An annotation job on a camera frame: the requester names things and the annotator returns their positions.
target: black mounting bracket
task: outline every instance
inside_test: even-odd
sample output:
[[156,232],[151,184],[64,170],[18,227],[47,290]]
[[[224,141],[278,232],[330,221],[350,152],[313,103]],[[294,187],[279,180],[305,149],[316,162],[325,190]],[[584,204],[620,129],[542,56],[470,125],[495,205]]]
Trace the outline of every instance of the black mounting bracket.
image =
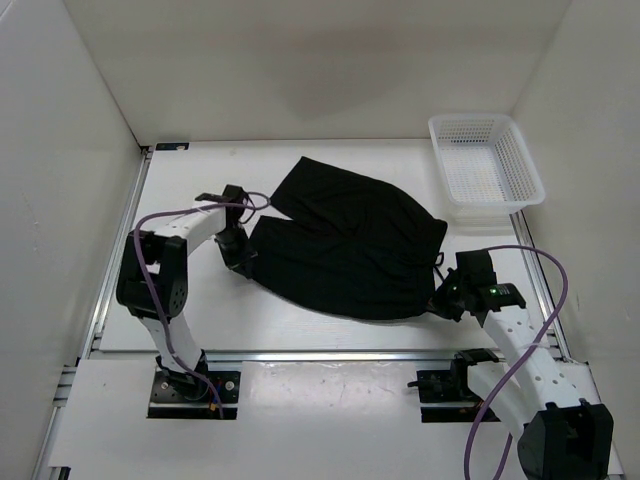
[[[417,380],[407,386],[418,387],[422,423],[473,422],[482,399],[467,386],[467,369],[482,362],[498,362],[498,357],[488,349],[464,350],[456,353],[449,370],[417,372]],[[499,420],[488,410],[482,421]]]
[[[238,408],[229,405],[238,403],[240,372],[210,371],[205,375],[220,395],[223,420],[235,420],[238,416]],[[189,397],[167,382],[165,373],[158,370],[153,378],[147,418],[220,420],[220,410],[218,407],[211,408],[211,392],[206,388],[198,397]]]

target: black garment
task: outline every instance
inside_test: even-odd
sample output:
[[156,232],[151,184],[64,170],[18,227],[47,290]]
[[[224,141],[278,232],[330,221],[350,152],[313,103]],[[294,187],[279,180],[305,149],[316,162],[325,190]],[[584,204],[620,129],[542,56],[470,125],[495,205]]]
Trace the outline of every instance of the black garment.
[[258,221],[251,235],[258,283],[304,307],[354,318],[426,311],[447,224],[402,190],[302,157],[271,204],[293,220]]

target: white wall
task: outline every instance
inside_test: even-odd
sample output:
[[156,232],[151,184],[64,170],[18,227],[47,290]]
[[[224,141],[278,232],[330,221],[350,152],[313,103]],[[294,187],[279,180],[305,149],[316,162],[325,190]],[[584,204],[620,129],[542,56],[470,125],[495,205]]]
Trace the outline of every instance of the white wall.
[[569,0],[66,0],[133,132],[428,136],[509,112]]
[[640,478],[640,2],[574,0],[515,118],[547,190],[527,220],[569,273],[571,352],[591,364]]
[[75,361],[140,153],[61,1],[5,4],[0,478],[20,480]]

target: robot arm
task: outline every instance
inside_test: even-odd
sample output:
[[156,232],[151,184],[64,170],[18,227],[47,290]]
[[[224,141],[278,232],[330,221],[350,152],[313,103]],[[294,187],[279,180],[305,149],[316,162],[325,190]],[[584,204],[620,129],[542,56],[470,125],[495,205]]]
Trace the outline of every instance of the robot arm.
[[166,331],[142,276],[135,253],[133,232],[129,234],[125,244],[116,287],[118,303],[126,306],[149,330],[160,353],[156,361],[165,373],[167,382],[187,397],[199,397],[204,386],[187,374],[176,362],[175,356],[190,370],[202,375],[208,372],[204,351],[196,346],[183,313],[188,294],[187,258],[205,241],[214,237],[226,266],[251,278],[251,260],[256,252],[251,248],[247,234],[240,224],[240,217],[245,209],[242,206],[206,209],[215,203],[244,205],[248,201],[248,194],[242,188],[227,185],[221,196],[198,196],[192,207],[196,209],[194,213],[174,218],[155,231],[140,233],[145,264],[151,266],[151,278],[167,317],[175,352],[173,355],[169,352]]
[[[456,261],[458,269],[449,270],[430,310],[455,321],[460,321],[463,312],[470,312],[507,364],[520,364],[514,375],[517,382],[513,378],[506,381],[491,408],[518,442],[518,457],[527,478],[604,479],[613,433],[607,408],[582,398],[548,350],[537,348],[522,363],[523,354],[535,345],[537,332],[517,288],[497,283],[488,251],[458,252]],[[463,388],[487,399],[503,382],[505,371],[490,352],[480,353],[474,358],[461,352],[452,363],[452,372],[466,380]]]

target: metal extrusion frame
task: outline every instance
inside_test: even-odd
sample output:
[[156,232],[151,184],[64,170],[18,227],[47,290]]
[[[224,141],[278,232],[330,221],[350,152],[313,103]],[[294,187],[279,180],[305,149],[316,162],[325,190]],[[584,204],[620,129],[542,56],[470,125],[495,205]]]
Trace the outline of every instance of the metal extrusion frame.
[[95,338],[96,334],[102,332],[102,329],[104,328],[104,321],[106,319],[107,312],[109,311],[109,304],[111,302],[111,297],[113,296],[113,293],[115,291],[116,281],[118,279],[118,263],[120,261],[120,258],[122,257],[122,252],[124,251],[124,244],[127,238],[127,234],[129,233],[129,230],[131,230],[131,226],[136,216],[138,203],[140,202],[140,196],[142,195],[142,189],[147,178],[147,172],[149,171],[149,165],[152,157],[153,147],[143,149],[142,161],[140,162],[140,166],[138,168],[138,175],[136,176],[136,180],[134,181],[133,185],[131,186],[131,190],[129,191],[127,206],[125,208],[124,214],[122,215],[120,226],[118,227],[118,234],[116,235],[115,244],[113,246],[113,250],[111,251],[111,255],[109,256],[104,279],[102,281],[100,292],[98,293],[98,297],[96,299],[93,314],[91,315],[91,319],[89,321],[87,336],[82,345],[82,350],[79,355],[80,359],[89,358],[89,355],[91,354],[93,339]]

